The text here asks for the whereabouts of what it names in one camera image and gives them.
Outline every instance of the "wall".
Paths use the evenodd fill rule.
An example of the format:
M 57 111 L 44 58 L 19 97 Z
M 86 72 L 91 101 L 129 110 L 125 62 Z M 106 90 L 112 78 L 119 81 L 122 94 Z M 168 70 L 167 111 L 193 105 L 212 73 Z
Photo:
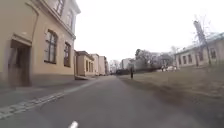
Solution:
M 104 56 L 99 57 L 99 74 L 100 75 L 105 75 L 105 60 Z
M 99 75 L 99 56 L 96 54 L 92 55 L 94 58 L 94 73 L 95 75 Z
M 86 71 L 86 61 L 92 63 L 92 64 L 93 64 L 93 67 L 94 67 L 94 61 L 93 61 L 93 60 L 90 60 L 89 57 L 84 56 L 85 76 L 93 76 L 93 75 L 95 75 L 95 74 L 94 74 L 94 68 L 93 68 L 93 67 L 91 67 L 91 68 L 93 68 L 92 71 L 90 71 L 90 68 L 89 68 L 88 71 Z
M 216 52 L 216 58 L 211 58 L 212 64 L 218 64 L 218 63 L 221 63 L 222 60 L 224 60 L 224 40 L 210 43 L 208 48 L 210 50 L 210 53 L 209 53 L 210 58 L 211 58 L 211 49 L 214 49 Z M 188 52 L 181 53 L 181 54 L 177 55 L 177 58 L 176 58 L 177 66 L 178 67 L 196 66 L 195 54 L 197 56 L 199 66 L 208 65 L 209 59 L 208 59 L 207 48 L 202 47 L 201 51 L 202 51 L 202 55 L 203 55 L 203 60 L 200 60 L 199 54 L 198 53 L 196 54 L 196 52 L 194 52 L 193 50 L 190 50 Z M 184 55 L 187 56 L 187 54 L 192 54 L 193 55 L 192 57 L 194 57 L 194 58 L 192 58 L 193 62 L 191 64 L 189 64 L 189 63 L 183 64 L 183 56 Z M 178 61 L 179 56 L 181 56 L 182 65 L 179 65 L 179 61 Z
M 192 62 L 189 62 L 188 55 L 191 55 Z M 186 64 L 184 64 L 183 56 L 186 56 Z M 193 50 L 187 51 L 185 53 L 182 53 L 177 56 L 177 63 L 180 67 L 188 67 L 188 66 L 196 66 L 196 58 L 195 58 L 195 52 Z
M 2 82 L 8 79 L 8 58 L 13 34 L 21 36 L 26 40 L 25 43 L 31 46 L 30 79 L 33 85 L 55 84 L 74 79 L 73 37 L 49 12 L 40 10 L 30 0 L 5 0 L 0 2 L 0 14 L 4 16 L 0 24 L 0 74 L 3 74 L 0 75 L 0 80 L 2 79 Z M 45 36 L 48 29 L 58 36 L 56 64 L 44 62 L 44 50 L 47 45 Z M 64 66 L 65 42 L 71 45 L 71 67 Z
M 78 56 L 78 75 L 84 76 L 85 75 L 85 61 L 84 56 Z
M 7 84 L 11 39 L 16 34 L 26 40 L 23 43 L 31 45 L 38 14 L 29 0 L 4 0 L 0 2 L 0 15 L 0 80 Z

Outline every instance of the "distant building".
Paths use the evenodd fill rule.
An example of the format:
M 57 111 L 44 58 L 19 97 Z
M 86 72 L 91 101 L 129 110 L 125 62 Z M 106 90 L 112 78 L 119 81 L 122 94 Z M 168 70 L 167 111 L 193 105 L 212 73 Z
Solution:
M 128 69 L 128 65 L 130 63 L 130 60 L 132 60 L 132 59 L 131 58 L 126 58 L 126 59 L 121 60 L 121 63 L 120 63 L 121 69 Z
M 77 51 L 77 74 L 79 76 L 93 76 L 94 73 L 94 58 L 86 51 Z
M 209 56 L 212 64 L 224 62 L 224 33 L 207 38 Z M 178 68 L 208 65 L 208 53 L 205 44 L 191 46 L 176 55 Z
M 107 58 L 99 56 L 99 75 L 106 75 L 109 71 Z
M 96 76 L 98 76 L 100 73 L 99 73 L 99 55 L 98 54 L 91 54 L 94 58 L 94 66 L 93 66 L 93 69 L 94 69 L 94 74 Z

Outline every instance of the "roof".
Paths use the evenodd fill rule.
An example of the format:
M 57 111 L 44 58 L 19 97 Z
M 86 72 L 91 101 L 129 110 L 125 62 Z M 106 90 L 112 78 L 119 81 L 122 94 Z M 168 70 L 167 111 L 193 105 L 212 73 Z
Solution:
M 208 44 L 215 43 L 215 42 L 217 42 L 219 40 L 224 40 L 224 33 L 219 33 L 219 34 L 208 36 L 206 40 L 207 40 Z M 193 44 L 193 45 L 190 45 L 187 48 L 183 48 L 181 51 L 176 53 L 176 55 L 188 52 L 189 50 L 192 50 L 192 49 L 198 48 L 200 46 L 204 46 L 204 45 L 205 44 Z
M 84 55 L 84 56 L 87 56 L 90 60 L 94 61 L 94 58 L 90 54 L 88 54 L 86 51 L 77 51 L 76 53 L 78 56 Z

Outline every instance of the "yellow building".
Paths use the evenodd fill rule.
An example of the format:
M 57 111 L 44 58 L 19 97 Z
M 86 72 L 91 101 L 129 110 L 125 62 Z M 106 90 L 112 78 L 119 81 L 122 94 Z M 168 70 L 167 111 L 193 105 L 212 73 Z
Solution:
M 3 0 L 0 13 L 1 85 L 74 79 L 75 0 Z
M 77 58 L 76 74 L 78 76 L 94 76 L 94 58 L 86 51 L 77 51 L 75 55 Z

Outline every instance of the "window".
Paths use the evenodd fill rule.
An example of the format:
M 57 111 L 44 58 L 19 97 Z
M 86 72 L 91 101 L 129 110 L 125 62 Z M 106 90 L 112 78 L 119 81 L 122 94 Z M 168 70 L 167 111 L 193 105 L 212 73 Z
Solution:
M 189 63 L 192 63 L 192 58 L 191 58 L 191 55 L 190 54 L 188 55 L 188 62 Z
M 70 67 L 70 52 L 71 52 L 71 46 L 68 43 L 65 43 L 64 66 L 66 67 Z
M 199 60 L 200 61 L 203 61 L 204 60 L 204 56 L 203 56 L 203 53 L 202 52 L 199 52 L 198 53 L 198 56 L 199 56 Z
M 88 72 L 88 68 L 89 68 L 89 66 L 88 66 L 88 61 L 86 61 L 86 71 Z
M 187 63 L 186 56 L 183 56 L 184 64 Z
M 72 13 L 72 11 L 68 11 L 66 22 L 67 22 L 66 24 L 69 26 L 69 28 L 72 29 L 72 24 L 73 24 L 73 13 Z
M 61 15 L 62 13 L 63 6 L 64 6 L 64 0 L 56 0 L 54 9 L 59 15 Z
M 178 61 L 179 61 L 179 65 L 181 65 L 181 58 L 180 57 L 179 57 Z
M 56 49 L 57 49 L 57 35 L 48 30 L 46 36 L 47 47 L 45 49 L 45 59 L 44 62 L 56 64 Z
M 211 48 L 211 49 L 210 49 L 210 52 L 211 52 L 211 57 L 212 57 L 212 59 L 215 59 L 215 58 L 216 58 L 216 52 L 215 52 L 215 49 L 214 49 L 214 48 Z

